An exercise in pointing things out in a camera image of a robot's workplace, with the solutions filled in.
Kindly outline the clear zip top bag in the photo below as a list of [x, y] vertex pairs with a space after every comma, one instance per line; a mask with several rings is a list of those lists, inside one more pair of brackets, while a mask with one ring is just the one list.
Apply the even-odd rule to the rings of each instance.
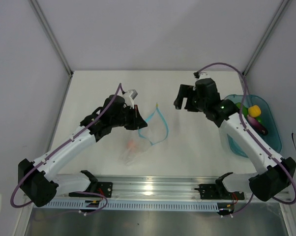
[[119, 156], [119, 161], [124, 165], [132, 164], [139, 156], [168, 138], [168, 124], [158, 103], [144, 121], [148, 126], [132, 131], [126, 142], [125, 151]]

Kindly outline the green bell pepper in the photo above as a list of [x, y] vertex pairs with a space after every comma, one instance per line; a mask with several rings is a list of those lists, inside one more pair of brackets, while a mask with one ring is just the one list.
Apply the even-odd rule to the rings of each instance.
[[244, 106], [244, 105], [242, 105], [240, 102], [238, 102], [238, 103], [236, 103], [236, 106], [238, 107], [238, 109], [240, 110], [242, 110], [242, 114], [245, 116], [245, 117], [247, 117], [248, 116], [248, 109]]

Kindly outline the yellow bell pepper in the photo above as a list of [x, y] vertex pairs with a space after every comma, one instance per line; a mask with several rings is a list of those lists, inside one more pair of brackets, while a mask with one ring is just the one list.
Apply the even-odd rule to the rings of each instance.
[[260, 107], [257, 105], [251, 106], [247, 110], [248, 110], [249, 116], [252, 118], [259, 117], [262, 113]]

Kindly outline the purple eggplant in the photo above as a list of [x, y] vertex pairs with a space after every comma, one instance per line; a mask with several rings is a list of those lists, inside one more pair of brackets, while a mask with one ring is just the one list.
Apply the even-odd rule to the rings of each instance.
[[248, 115], [247, 121], [250, 124], [250, 126], [260, 135], [266, 136], [268, 134], [268, 130], [261, 123], [259, 123], [255, 118]]

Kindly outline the green chili pepper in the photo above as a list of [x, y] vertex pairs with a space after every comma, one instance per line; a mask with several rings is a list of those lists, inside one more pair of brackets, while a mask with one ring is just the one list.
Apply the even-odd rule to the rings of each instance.
[[256, 117], [255, 120], [258, 121], [260, 124], [263, 123], [263, 122], [262, 122], [262, 119], [261, 119], [260, 117]]

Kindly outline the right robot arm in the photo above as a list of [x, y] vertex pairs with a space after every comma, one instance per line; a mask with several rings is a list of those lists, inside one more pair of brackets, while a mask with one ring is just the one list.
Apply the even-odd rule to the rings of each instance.
[[256, 170], [248, 174], [229, 172], [219, 177], [215, 186], [218, 197], [224, 199], [233, 192], [246, 192], [266, 202], [275, 199], [278, 193], [291, 185], [295, 198], [290, 204], [296, 202], [296, 183], [293, 180], [296, 162], [291, 157], [283, 158], [272, 149], [233, 101], [221, 99], [213, 79], [198, 79], [193, 86], [181, 84], [174, 106], [177, 110], [184, 108], [189, 112], [204, 113], [240, 146]]

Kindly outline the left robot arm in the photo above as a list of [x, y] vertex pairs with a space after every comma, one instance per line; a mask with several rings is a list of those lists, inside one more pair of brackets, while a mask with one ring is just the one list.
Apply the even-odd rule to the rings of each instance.
[[59, 175], [59, 171], [80, 152], [111, 133], [113, 128], [139, 130], [147, 127], [134, 103], [137, 92], [132, 89], [122, 96], [110, 95], [102, 107], [85, 117], [68, 141], [59, 148], [30, 162], [18, 165], [20, 188], [37, 206], [42, 207], [55, 196], [91, 197], [98, 192], [98, 180], [89, 171]]

